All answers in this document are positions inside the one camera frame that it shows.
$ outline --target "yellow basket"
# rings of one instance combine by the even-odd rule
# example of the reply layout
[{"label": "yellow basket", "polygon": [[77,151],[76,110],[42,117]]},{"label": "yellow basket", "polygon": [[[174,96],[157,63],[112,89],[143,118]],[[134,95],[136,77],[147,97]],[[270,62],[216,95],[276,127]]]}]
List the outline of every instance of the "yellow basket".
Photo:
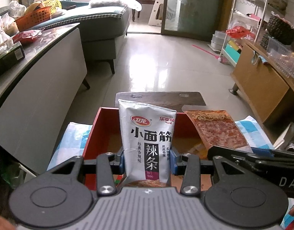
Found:
[{"label": "yellow basket", "polygon": [[62,8],[62,4],[59,0],[42,0],[44,6],[51,6],[51,15],[56,12],[56,9]]},{"label": "yellow basket", "polygon": [[42,7],[18,18],[15,22],[19,32],[23,32],[41,22],[51,19],[51,6]]}]

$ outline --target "cabinet leg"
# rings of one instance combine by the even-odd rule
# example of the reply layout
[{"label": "cabinet leg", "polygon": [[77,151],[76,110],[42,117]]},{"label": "cabinet leg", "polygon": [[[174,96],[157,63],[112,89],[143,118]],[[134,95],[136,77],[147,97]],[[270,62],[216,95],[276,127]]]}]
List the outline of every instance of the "cabinet leg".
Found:
[{"label": "cabinet leg", "polygon": [[238,95],[237,91],[239,90],[239,87],[237,86],[237,84],[235,83],[232,87],[232,89],[229,89],[229,92],[235,96]]},{"label": "cabinet leg", "polygon": [[82,84],[86,87],[87,90],[89,90],[91,87],[88,84],[88,81],[86,80],[86,78],[84,78],[84,80],[82,81]]},{"label": "cabinet leg", "polygon": [[135,9],[132,9],[132,21],[134,22],[135,20]]}]

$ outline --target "tile floor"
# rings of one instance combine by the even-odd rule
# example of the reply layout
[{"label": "tile floor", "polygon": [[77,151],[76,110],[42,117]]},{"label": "tile floor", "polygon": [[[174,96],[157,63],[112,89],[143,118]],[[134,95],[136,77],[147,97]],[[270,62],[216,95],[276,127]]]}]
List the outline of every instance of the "tile floor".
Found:
[{"label": "tile floor", "polygon": [[111,74],[106,62],[88,65],[87,80],[68,111],[60,135],[69,122],[92,124],[100,106],[114,107],[118,92],[196,91],[211,109],[227,110],[234,120],[253,116],[241,96],[228,89],[234,84],[232,66],[219,63],[206,42],[155,34],[128,34]]},{"label": "tile floor", "polygon": [[130,21],[128,33],[161,33],[161,27],[150,26],[144,18],[135,17],[135,22]]}]

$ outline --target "teal box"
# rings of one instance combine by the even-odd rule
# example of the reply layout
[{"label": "teal box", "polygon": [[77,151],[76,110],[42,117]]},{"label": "teal box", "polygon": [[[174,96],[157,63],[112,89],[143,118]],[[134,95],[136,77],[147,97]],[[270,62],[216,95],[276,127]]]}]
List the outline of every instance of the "teal box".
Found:
[{"label": "teal box", "polygon": [[229,44],[227,44],[226,46],[226,52],[236,63],[238,62],[240,54],[236,50],[234,50]]}]

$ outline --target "sofa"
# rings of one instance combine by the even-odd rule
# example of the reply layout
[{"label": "sofa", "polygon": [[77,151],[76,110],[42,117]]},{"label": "sofa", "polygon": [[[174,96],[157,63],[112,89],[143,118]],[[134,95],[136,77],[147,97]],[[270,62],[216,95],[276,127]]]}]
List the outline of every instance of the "sofa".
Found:
[{"label": "sofa", "polygon": [[130,9],[127,6],[90,8],[88,3],[61,0],[67,10],[60,17],[40,23],[31,29],[51,29],[79,22],[82,48],[86,62],[106,61],[114,74],[114,62],[127,34]]}]

